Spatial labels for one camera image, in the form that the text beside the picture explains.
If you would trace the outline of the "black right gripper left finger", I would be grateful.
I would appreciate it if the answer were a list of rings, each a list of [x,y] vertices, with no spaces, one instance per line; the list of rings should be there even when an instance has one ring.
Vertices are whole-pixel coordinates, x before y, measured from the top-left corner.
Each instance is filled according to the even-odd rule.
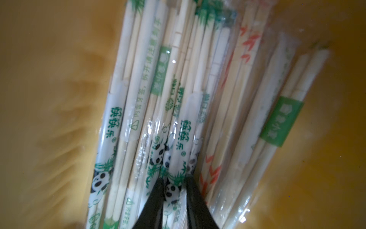
[[[165,183],[158,178],[133,229],[162,229]]]

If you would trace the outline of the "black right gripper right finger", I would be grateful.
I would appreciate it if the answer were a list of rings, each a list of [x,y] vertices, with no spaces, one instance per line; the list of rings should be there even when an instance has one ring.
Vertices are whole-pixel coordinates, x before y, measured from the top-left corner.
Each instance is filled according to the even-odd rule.
[[[219,229],[201,196],[193,177],[185,178],[187,220],[189,229]]]

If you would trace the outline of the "yellow plastic storage box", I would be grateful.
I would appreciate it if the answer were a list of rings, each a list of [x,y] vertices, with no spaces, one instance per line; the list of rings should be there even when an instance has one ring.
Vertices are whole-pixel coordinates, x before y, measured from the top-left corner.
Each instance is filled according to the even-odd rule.
[[[83,229],[123,1],[1,1],[1,228]],[[366,3],[279,1],[272,26],[331,54],[245,229],[366,226]]]

